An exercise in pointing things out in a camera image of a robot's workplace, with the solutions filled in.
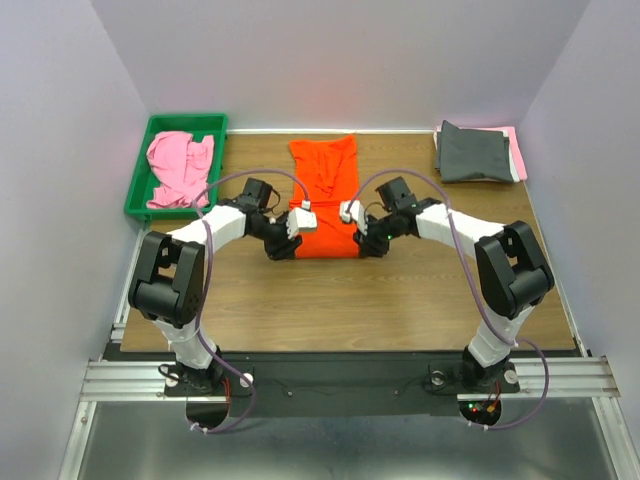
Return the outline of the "orange t shirt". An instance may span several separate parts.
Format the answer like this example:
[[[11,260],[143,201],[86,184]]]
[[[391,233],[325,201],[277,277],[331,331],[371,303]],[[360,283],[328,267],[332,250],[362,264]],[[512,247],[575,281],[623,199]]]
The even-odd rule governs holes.
[[[294,140],[289,149],[295,176],[306,186],[318,227],[302,236],[298,260],[356,258],[355,226],[340,218],[340,205],[359,188],[357,143],[353,135],[336,140]]]

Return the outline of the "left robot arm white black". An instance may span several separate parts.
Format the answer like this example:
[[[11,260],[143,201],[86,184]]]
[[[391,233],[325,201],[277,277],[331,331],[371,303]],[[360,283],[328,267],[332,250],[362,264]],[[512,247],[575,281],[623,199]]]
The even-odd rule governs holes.
[[[143,238],[128,302],[160,330],[175,354],[175,364],[160,369],[168,387],[210,394],[224,381],[224,367],[217,361],[220,350],[201,325],[214,253],[250,236],[264,243],[270,259],[290,259],[302,234],[317,228],[307,198],[278,217],[270,216],[274,194],[270,184],[250,178],[238,196],[200,212],[190,224],[170,233],[150,231]]]

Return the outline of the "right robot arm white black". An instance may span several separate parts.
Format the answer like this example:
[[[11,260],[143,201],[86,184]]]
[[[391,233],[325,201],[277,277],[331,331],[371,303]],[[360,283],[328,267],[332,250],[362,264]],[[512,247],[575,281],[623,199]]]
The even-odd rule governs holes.
[[[362,258],[382,258],[392,240],[412,236],[454,249],[481,316],[462,354],[461,382],[482,390],[498,380],[521,326],[555,286],[545,254],[529,224],[481,220],[452,208],[447,197],[418,199],[396,177],[377,188],[385,216],[377,218],[356,198],[340,205],[343,223],[356,227],[354,241]]]

